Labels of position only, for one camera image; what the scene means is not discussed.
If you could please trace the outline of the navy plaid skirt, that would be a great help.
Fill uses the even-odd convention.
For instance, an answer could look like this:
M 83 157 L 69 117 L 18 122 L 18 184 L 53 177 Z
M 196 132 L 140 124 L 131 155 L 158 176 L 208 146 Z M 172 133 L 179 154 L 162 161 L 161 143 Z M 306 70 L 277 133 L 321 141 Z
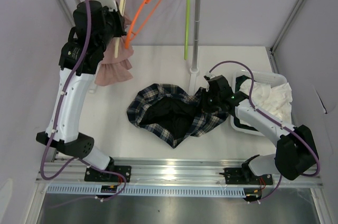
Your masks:
M 127 118 L 175 149 L 186 138 L 200 137 L 227 120 L 223 111 L 205 112 L 204 93 L 202 87 L 189 95 L 177 85 L 154 83 L 137 93 L 127 108 Z

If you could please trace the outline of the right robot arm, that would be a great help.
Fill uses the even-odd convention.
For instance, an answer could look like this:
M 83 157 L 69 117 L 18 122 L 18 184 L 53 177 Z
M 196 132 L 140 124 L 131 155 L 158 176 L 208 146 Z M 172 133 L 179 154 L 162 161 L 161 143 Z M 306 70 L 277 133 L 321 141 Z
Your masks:
M 233 92 L 224 76 L 206 77 L 208 88 L 202 91 L 202 110 L 206 113 L 225 112 L 244 120 L 261 132 L 275 146 L 270 155 L 253 156 L 243 163 L 241 177 L 246 183 L 254 183 L 265 174 L 280 174 L 288 180 L 300 175 L 320 162 L 311 130 L 302 125 L 296 127 L 284 123 L 267 111 L 254 105 L 250 97 L 241 91 Z

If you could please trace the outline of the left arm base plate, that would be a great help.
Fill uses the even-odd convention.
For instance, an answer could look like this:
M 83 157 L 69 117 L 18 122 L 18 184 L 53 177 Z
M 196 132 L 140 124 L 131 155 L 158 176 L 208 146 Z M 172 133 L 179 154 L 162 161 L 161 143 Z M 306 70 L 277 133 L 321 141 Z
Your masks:
M 105 170 L 99 170 L 96 167 L 86 168 L 84 180 L 86 182 L 130 182 L 132 167 L 128 165 L 116 165 L 115 160 L 110 158 Z

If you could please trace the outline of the green plastic hanger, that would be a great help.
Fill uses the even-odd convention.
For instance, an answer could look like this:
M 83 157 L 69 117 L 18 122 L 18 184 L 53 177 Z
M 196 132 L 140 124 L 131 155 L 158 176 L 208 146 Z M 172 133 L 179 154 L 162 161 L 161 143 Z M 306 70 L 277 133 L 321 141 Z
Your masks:
M 186 0 L 185 34 L 184 34 L 184 60 L 185 61 L 188 59 L 189 28 L 190 28 L 190 0 Z

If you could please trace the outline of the dark green garment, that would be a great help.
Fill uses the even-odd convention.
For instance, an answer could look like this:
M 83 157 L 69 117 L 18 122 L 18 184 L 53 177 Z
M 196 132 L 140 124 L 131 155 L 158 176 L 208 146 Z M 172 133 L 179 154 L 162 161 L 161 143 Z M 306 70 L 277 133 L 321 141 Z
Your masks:
M 251 84 L 252 84 L 251 78 L 245 75 L 236 77 L 235 92 L 241 91 L 244 94 L 249 95 Z

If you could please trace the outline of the white laundry basket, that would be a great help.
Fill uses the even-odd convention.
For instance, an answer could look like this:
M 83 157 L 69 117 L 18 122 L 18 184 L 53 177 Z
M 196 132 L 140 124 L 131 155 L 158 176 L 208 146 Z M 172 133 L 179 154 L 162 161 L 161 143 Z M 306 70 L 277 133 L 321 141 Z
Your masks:
M 233 74 L 233 80 L 232 80 L 232 90 L 235 92 L 235 84 L 236 84 L 236 77 L 245 75 L 249 78 L 251 78 L 251 75 L 246 70 L 239 70 Z M 287 79 L 276 73 L 271 72 L 253 72 L 254 81 L 258 83 L 265 83 L 271 85 L 271 87 L 279 86 L 284 83 L 287 83 Z M 250 126 L 250 124 L 246 123 L 243 120 L 238 119 L 237 117 L 231 117 L 230 118 L 230 124 L 233 129 L 236 131 L 246 133 L 246 134 L 252 134 L 257 136 L 263 136 L 262 133 L 258 132 L 254 127 Z

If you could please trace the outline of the white crumpled garment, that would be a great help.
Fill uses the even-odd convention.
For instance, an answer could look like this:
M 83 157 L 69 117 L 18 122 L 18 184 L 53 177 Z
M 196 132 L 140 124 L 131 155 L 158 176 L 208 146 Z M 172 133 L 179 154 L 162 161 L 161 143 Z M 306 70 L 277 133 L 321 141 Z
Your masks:
M 292 89 L 289 83 L 271 87 L 269 84 L 255 82 L 252 101 L 262 109 L 270 112 L 287 123 L 292 122 Z

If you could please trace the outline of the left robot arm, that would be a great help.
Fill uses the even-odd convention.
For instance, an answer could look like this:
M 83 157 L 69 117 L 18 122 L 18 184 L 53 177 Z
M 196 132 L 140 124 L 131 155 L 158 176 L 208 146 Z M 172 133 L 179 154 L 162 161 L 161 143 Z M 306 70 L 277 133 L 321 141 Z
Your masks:
M 81 2 L 73 12 L 75 26 L 61 49 L 60 82 L 53 115 L 36 141 L 58 152 L 78 158 L 96 169 L 96 176 L 110 181 L 115 169 L 112 158 L 95 147 L 92 137 L 79 132 L 83 103 L 104 52 L 113 38 L 126 34 L 119 8 L 99 1 Z

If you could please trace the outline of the pink pleated skirt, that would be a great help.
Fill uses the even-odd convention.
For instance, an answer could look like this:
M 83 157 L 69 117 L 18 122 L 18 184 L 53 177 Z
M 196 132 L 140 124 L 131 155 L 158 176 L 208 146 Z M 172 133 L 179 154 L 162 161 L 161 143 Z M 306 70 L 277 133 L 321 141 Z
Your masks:
M 128 49 L 125 48 L 126 37 L 114 38 L 107 45 L 96 74 L 96 85 L 108 86 L 133 78 L 129 72 L 132 68 L 129 58 L 134 54 L 134 50 L 131 45 Z

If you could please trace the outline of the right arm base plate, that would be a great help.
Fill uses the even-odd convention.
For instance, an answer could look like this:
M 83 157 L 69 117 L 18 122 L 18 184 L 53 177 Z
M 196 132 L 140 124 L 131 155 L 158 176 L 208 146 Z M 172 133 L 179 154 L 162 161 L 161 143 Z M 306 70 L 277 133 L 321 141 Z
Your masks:
M 223 172 L 219 173 L 229 185 L 273 185 L 273 177 L 271 174 L 256 176 L 249 168 L 249 163 L 257 158 L 255 155 L 244 161 L 241 167 L 226 167 Z

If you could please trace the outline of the aluminium mounting rail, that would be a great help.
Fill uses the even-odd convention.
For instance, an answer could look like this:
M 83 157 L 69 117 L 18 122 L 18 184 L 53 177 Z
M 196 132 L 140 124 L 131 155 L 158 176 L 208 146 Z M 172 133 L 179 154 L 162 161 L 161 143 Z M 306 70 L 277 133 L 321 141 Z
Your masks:
M 47 162 L 44 171 L 47 176 L 56 173 L 68 158 L 56 158 Z M 240 167 L 243 160 L 175 160 L 175 159 L 136 159 L 115 158 L 116 165 L 131 166 L 129 185 L 159 185 L 159 186 L 216 186 L 225 184 L 225 178 L 219 173 L 226 167 Z M 83 183 L 86 166 L 80 161 L 72 161 L 54 179 L 54 183 Z M 281 188 L 323 188 L 320 176 L 307 178 L 300 176 L 290 181 L 285 178 Z

